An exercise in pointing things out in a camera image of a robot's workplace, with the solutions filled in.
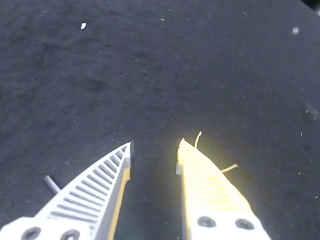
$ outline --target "gray rod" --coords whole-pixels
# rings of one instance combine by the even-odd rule
[[[52,178],[49,175],[45,176],[44,182],[47,184],[47,186],[51,189],[51,191],[54,194],[57,194],[61,191],[61,189],[58,187],[58,185],[52,180]]]

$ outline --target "yellow string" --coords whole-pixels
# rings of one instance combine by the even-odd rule
[[[229,166],[223,170],[221,170],[222,173],[225,173],[225,172],[229,172],[230,170],[232,169],[235,169],[235,168],[238,168],[239,166],[237,164],[233,164],[232,166]]]
[[[202,135],[202,132],[200,131],[198,133],[198,136],[196,136],[196,139],[195,139],[195,143],[194,143],[194,148],[197,149],[198,147],[198,142],[199,142],[199,139],[200,139],[200,136]]]

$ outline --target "mounting hole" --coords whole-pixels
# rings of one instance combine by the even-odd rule
[[[60,240],[78,240],[80,237],[80,232],[74,229],[70,229],[62,234]]]
[[[320,10],[320,0],[301,0],[305,5],[307,5],[312,10],[319,14]]]
[[[21,240],[34,240],[37,237],[39,237],[41,233],[41,228],[34,226],[29,228],[28,230],[24,231],[24,233],[21,236]]]
[[[240,218],[235,221],[235,225],[240,229],[253,230],[255,226],[248,220]]]
[[[217,226],[215,220],[213,220],[208,216],[199,217],[197,223],[199,226],[205,227],[205,228],[214,228],[215,226]]]

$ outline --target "white speck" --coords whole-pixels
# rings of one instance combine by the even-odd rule
[[[297,36],[299,34],[299,27],[296,26],[296,27],[292,28],[292,33],[293,33],[293,35]]]
[[[87,23],[86,23],[86,22],[81,23],[81,30],[85,29],[86,26],[87,26]]]

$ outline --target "dark gray surface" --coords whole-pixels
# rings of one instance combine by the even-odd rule
[[[1,225],[52,197],[45,175],[64,186],[135,139],[117,239],[175,240],[177,142],[202,130],[272,239],[319,239],[304,105],[320,108],[320,17],[302,2],[3,0],[0,14]]]

